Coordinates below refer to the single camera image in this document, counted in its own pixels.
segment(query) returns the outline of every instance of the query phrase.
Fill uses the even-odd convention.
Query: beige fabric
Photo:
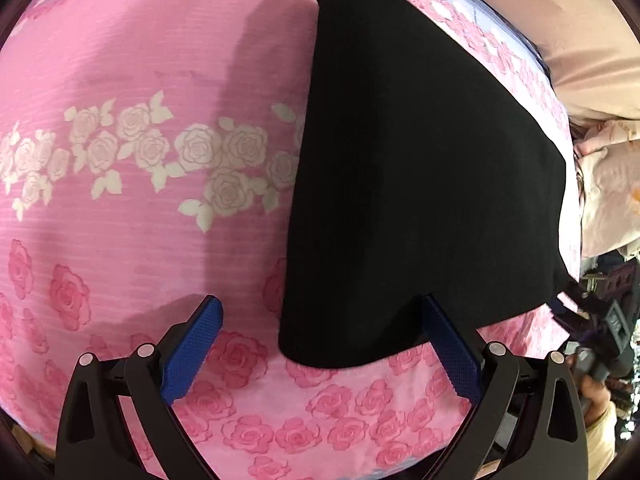
[[[589,480],[595,480],[616,456],[616,405],[609,403],[607,411],[587,429]]]
[[[612,0],[484,0],[535,43],[572,121],[640,120],[640,44]]]
[[[584,155],[582,256],[627,244],[621,252],[633,252],[640,238],[640,121],[606,121],[575,147]]]

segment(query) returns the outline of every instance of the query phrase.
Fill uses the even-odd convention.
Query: metal rivet
[[[489,345],[489,352],[493,355],[505,355],[507,353],[507,349],[501,343],[491,343]]]
[[[78,359],[78,363],[81,366],[87,366],[88,364],[91,364],[91,361],[93,361],[93,360],[94,360],[94,356],[89,354],[89,353],[87,353],[87,354],[82,354],[80,356],[80,358]]]
[[[146,343],[138,348],[138,355],[140,357],[149,357],[156,348],[151,343]]]
[[[564,356],[560,352],[551,352],[551,360],[559,365],[564,363]]]

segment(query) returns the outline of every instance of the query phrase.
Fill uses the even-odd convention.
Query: black clamp jaw
[[[187,394],[222,327],[222,304],[207,296],[189,320],[157,346],[123,359],[83,354],[66,392],[56,443],[61,480],[151,480],[136,451],[118,396],[131,397],[162,469],[171,479],[219,480],[171,409]]]
[[[587,448],[577,393],[559,352],[545,359],[514,356],[455,325],[433,296],[422,306],[430,337],[456,392],[472,409],[434,467],[415,480],[472,480],[516,395],[524,398],[499,480],[586,480]],[[118,396],[129,396],[170,480],[218,480],[171,409],[184,396],[222,326],[222,305],[207,296],[157,346],[128,358],[98,361],[87,353],[74,371],[58,431],[56,478],[150,480],[124,421]],[[399,478],[399,474],[389,479]]]

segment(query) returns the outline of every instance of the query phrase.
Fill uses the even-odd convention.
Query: white rose pattern
[[[64,140],[49,130],[36,130],[33,138],[21,137],[17,121],[11,131],[0,137],[0,178],[5,194],[9,195],[12,185],[23,180],[20,193],[12,202],[17,219],[21,221],[25,211],[38,202],[48,205],[54,184],[85,167],[95,175],[90,189],[92,199],[97,200],[105,191],[120,195],[123,183],[116,168],[130,156],[137,168],[150,174],[156,192],[165,188],[169,178],[212,171],[203,198],[186,199],[178,207],[183,215],[195,217],[203,232],[211,228],[215,218],[250,209],[256,197],[261,197],[265,213],[277,208],[280,193],[295,181],[303,114],[296,115],[284,104],[272,107],[282,127],[292,132],[293,153],[277,150],[270,154],[267,131],[259,126],[236,125],[231,118],[219,118],[216,127],[190,124],[175,137],[172,146],[154,127],[174,118],[171,110],[162,105],[163,98],[164,92],[156,92],[148,104],[122,108],[116,116],[111,114],[115,99],[100,107],[68,108],[64,118],[70,123],[70,150],[57,146]]]
[[[192,124],[175,139],[178,161],[186,171],[215,168],[222,160],[222,138],[206,124]]]

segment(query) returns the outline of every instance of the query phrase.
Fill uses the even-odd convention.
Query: pink rose pattern
[[[273,428],[258,415],[241,416],[222,425],[222,444],[247,453],[263,454],[273,441]]]
[[[420,431],[431,422],[435,414],[431,399],[418,399],[414,408],[406,416],[406,424],[411,431]]]
[[[438,368],[424,389],[424,394],[427,398],[437,399],[443,393],[448,390],[452,390],[453,386],[447,377],[447,373],[444,368]]]
[[[356,412],[361,415],[379,415],[393,396],[393,390],[386,386],[385,381],[373,381],[369,388],[356,395]]]
[[[398,438],[406,427],[406,419],[403,412],[385,410],[380,413],[378,421],[369,430],[369,436],[378,444],[383,446]]]
[[[100,361],[108,361],[113,359],[115,355],[107,345],[107,342],[99,335],[91,335],[89,337],[89,346],[86,348],[87,352],[95,354]]]
[[[15,295],[19,300],[23,300],[33,290],[33,273],[31,257],[20,240],[11,242],[8,269],[9,279],[14,284]]]
[[[276,444],[287,454],[297,454],[322,442],[320,426],[299,417],[290,418],[275,433]]]
[[[56,265],[49,287],[49,306],[60,316],[67,330],[78,330],[91,319],[89,287],[69,267]]]
[[[22,331],[26,336],[31,350],[36,354],[46,354],[49,351],[47,336],[40,325],[40,322],[28,308],[22,311]]]
[[[31,6],[26,15],[30,12],[35,18],[64,1],[47,0],[37,7]],[[514,73],[513,54],[507,45],[498,41],[493,34],[469,22],[450,2],[446,0],[409,1],[432,20],[446,25],[463,44],[466,44],[470,52],[482,61],[488,62],[496,72]],[[451,18],[437,13],[431,2],[439,2],[449,11]],[[491,45],[493,53],[487,49],[486,44]],[[526,62],[518,65],[520,72],[515,75],[524,83],[530,95],[535,96],[543,107],[551,108],[550,111],[556,117],[559,126],[565,130],[561,107],[550,94],[547,85],[541,82]],[[31,266],[31,257],[27,249],[20,240],[14,240],[8,257],[8,274],[19,300],[24,300],[33,290]],[[263,285],[263,304],[274,314],[278,314],[282,306],[285,270],[286,260],[283,257],[276,261]],[[73,273],[69,267],[56,265],[54,268],[49,289],[49,304],[67,330],[77,331],[91,318],[90,290],[82,278]],[[17,330],[16,323],[24,331],[34,352],[46,353],[48,350],[46,336],[33,312],[25,309],[22,320],[17,322],[14,308],[0,293],[0,397],[6,401],[16,399],[18,395],[22,405],[43,418],[41,427],[36,428],[35,431],[42,435],[52,436],[53,434],[54,436],[57,427],[55,412],[62,407],[68,376],[55,362],[47,360],[42,371],[45,383],[39,383],[32,379],[24,367],[15,365],[15,359],[6,341],[14,338]],[[504,340],[507,334],[513,337],[513,333],[518,331],[505,327],[504,323],[492,329],[494,334],[490,339],[496,340]],[[131,349],[147,340],[153,339],[144,333],[133,335],[130,338]],[[114,357],[113,351],[98,335],[90,337],[87,349],[101,359]],[[250,381],[262,377],[267,372],[266,360],[266,347],[255,339],[238,332],[222,332],[207,357],[207,368],[220,377],[227,388],[235,389],[245,387]],[[408,349],[389,357],[387,361],[393,376],[399,376],[417,367],[421,360],[427,367],[435,367],[439,364],[430,344],[423,345],[421,348]],[[289,361],[286,361],[286,372],[298,387],[309,389],[331,381],[337,374],[336,370],[317,370]],[[444,370],[438,368],[425,387],[426,398],[418,399],[406,417],[402,412],[389,409],[393,403],[394,393],[382,378],[359,391],[354,399],[353,409],[356,414],[377,417],[377,420],[371,421],[371,424],[360,418],[349,416],[351,390],[336,384],[331,384],[315,393],[307,403],[306,411],[315,420],[325,419],[326,422],[323,424],[331,425],[330,428],[327,427],[326,444],[336,451],[347,450],[354,444],[362,442],[368,433],[371,441],[380,447],[376,455],[376,465],[379,468],[388,469],[400,464],[409,455],[421,458],[445,444],[443,431],[428,427],[436,410],[434,402],[445,394],[452,394],[452,389]],[[458,410],[460,416],[464,417],[468,409],[468,400],[460,399]],[[27,422],[28,410],[14,404],[14,413],[21,413],[24,422]],[[214,386],[208,381],[197,381],[186,398],[174,404],[174,410],[194,442],[204,442],[212,438],[212,425],[217,423],[220,424],[223,443],[226,446],[250,454],[260,454],[248,469],[249,475],[256,480],[278,480],[290,472],[287,462],[273,460],[263,455],[268,452],[274,441],[286,454],[302,453],[322,443],[321,426],[314,420],[290,418],[276,431],[273,431],[272,426],[263,422],[258,415],[244,415],[237,420],[224,422],[236,413],[234,400],[227,390]],[[459,426],[460,424],[457,424],[451,428],[451,436]],[[411,433],[406,433],[404,438],[408,438],[407,435],[413,435],[412,438],[417,439],[417,444],[414,446],[398,440],[407,428]],[[132,435],[142,459],[145,461],[151,459],[153,452],[144,434],[134,430]]]
[[[243,388],[267,373],[267,349],[252,337],[223,330],[209,351],[207,365],[228,388]]]
[[[438,428],[424,428],[418,433],[418,444],[414,447],[413,455],[417,458],[427,456],[439,450],[444,445],[444,435]]]
[[[350,389],[331,384],[308,402],[306,410],[314,418],[342,418],[349,411],[350,399]]]
[[[387,358],[394,375],[401,375],[415,367],[422,359],[420,348],[413,347]]]
[[[186,395],[186,402],[204,420],[220,420],[236,413],[233,397],[207,381],[196,381]]]
[[[369,425],[359,418],[348,416],[338,420],[329,431],[326,440],[336,451],[347,451],[367,435]]]
[[[262,302],[269,312],[280,316],[284,294],[284,277],[287,270],[287,259],[279,258],[273,270],[267,276],[262,288]]]
[[[330,381],[338,373],[338,370],[310,368],[289,361],[288,359],[285,364],[285,369],[289,377],[291,377],[300,388],[313,388],[319,384]]]
[[[272,460],[267,456],[257,456],[254,464],[249,466],[249,475],[255,480],[278,480],[290,473],[289,463],[281,463]]]
[[[195,415],[182,402],[174,402],[171,409],[174,410],[175,416],[178,417],[184,431],[187,432],[187,435],[189,435],[189,438],[194,444],[206,442],[213,436],[209,421]]]
[[[411,446],[404,442],[387,442],[376,456],[376,465],[380,469],[389,469],[406,459],[411,450]]]
[[[0,293],[0,340],[14,337],[14,308]]]

